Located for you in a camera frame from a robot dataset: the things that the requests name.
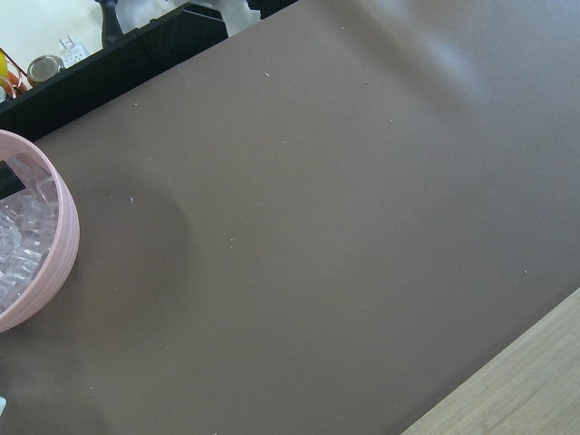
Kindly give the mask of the pink bowl with ice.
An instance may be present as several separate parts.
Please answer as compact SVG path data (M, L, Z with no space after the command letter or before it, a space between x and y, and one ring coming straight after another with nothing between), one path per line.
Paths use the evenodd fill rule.
M42 267L31 284L15 302L1 313L1 331L27 321L43 309L62 288L73 269L80 241L77 208L57 168L28 139L11 131L1 131L1 159L22 153L47 170L55 181L59 217L53 244Z

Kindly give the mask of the wooden cutting board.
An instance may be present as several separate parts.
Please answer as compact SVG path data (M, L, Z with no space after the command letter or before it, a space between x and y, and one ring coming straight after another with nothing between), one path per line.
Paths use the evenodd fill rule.
M578 433L579 294L573 292L406 431Z

